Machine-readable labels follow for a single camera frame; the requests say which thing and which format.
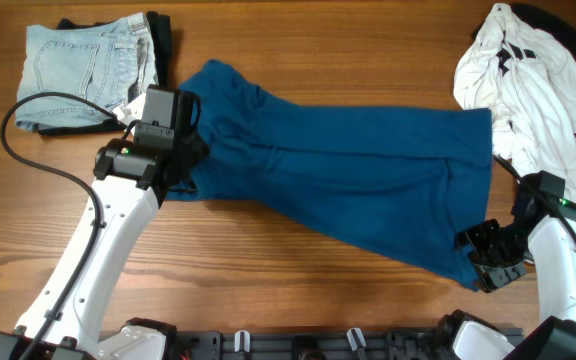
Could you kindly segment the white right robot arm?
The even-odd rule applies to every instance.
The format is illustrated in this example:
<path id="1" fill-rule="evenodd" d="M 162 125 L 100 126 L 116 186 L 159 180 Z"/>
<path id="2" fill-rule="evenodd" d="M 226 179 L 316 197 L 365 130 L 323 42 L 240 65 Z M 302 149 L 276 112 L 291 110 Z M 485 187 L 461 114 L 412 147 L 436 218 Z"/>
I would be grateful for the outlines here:
<path id="1" fill-rule="evenodd" d="M 526 264 L 537 275 L 539 326 L 518 344 L 469 315 L 450 325 L 449 348 L 458 359 L 576 359 L 576 203 L 563 179 L 545 171 L 524 176 L 513 221 L 487 220 L 458 234 L 479 288 L 491 293 L 521 278 Z"/>

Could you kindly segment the blue polo shirt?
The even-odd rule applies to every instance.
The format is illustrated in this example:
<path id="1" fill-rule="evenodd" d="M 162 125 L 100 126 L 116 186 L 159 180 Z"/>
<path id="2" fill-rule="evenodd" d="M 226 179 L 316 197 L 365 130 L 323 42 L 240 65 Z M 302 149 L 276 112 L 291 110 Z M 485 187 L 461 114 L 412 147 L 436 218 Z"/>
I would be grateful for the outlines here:
<path id="1" fill-rule="evenodd" d="M 473 288 L 459 232 L 486 216 L 491 113 L 301 106 L 217 60 L 182 84 L 209 153 L 180 201 L 253 200 L 317 232 Z"/>

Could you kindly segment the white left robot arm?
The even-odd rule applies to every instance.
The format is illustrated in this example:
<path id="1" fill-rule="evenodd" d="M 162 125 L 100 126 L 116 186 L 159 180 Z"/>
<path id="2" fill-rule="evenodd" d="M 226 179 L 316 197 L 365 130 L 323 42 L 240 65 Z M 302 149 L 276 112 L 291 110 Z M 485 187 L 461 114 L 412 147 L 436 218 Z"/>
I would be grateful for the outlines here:
<path id="1" fill-rule="evenodd" d="M 101 147 L 87 184 L 63 170 L 89 200 L 54 272 L 10 333 L 4 359 L 170 359 L 177 330 L 135 318 L 100 337 L 104 314 L 127 258 L 169 189 L 191 178 L 209 153 L 198 134 L 198 95 L 150 86 L 139 118 Z"/>

